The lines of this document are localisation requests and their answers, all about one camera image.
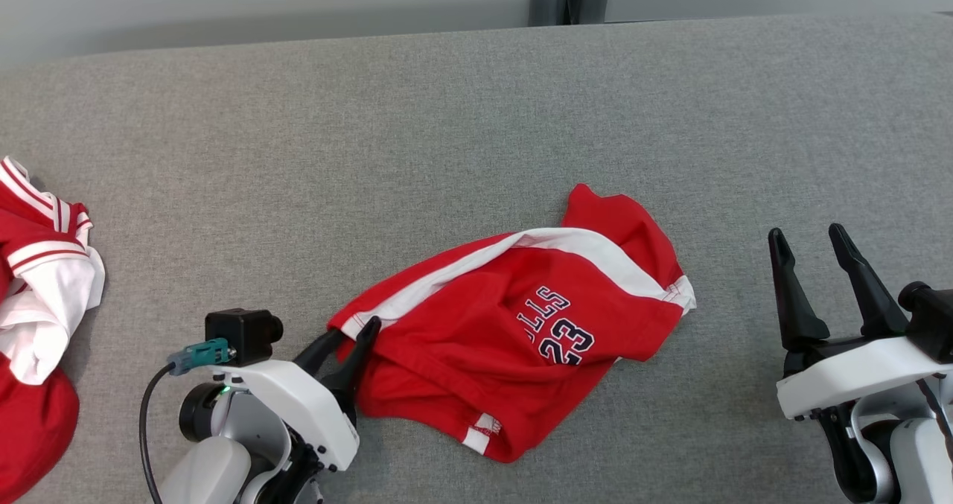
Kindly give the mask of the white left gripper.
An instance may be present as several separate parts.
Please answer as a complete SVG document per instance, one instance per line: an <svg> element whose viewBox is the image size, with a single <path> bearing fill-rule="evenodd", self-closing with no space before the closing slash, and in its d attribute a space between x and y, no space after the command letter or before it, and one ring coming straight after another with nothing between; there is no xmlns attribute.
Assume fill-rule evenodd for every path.
<svg viewBox="0 0 953 504"><path fill-rule="evenodd" d="M293 363L265 360L246 367L211 366L211 371L224 375L229 385L248 389L307 445L323 446L325 452L319 456L326 467L348 470L360 446L354 428L355 396L381 325L378 316L364 325L350 354L336 372L321 379L322 385L314 377L347 340L341 330L325 331L300 351Z"/></svg>

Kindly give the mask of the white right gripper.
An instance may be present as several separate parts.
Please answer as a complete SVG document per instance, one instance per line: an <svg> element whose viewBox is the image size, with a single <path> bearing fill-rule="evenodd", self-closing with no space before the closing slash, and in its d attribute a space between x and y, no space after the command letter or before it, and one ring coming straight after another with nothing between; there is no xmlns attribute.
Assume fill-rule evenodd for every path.
<svg viewBox="0 0 953 504"><path fill-rule="evenodd" d="M788 419L952 369L950 363L933 360L908 338L897 337L905 335L908 317L840 223L831 223L829 238L861 312L860 335L878 340L821 360L777 382L777 402ZM827 341L829 328L817 317L801 287L795 256L779 227L769 231L768 248L783 348L801 352Z"/></svg>

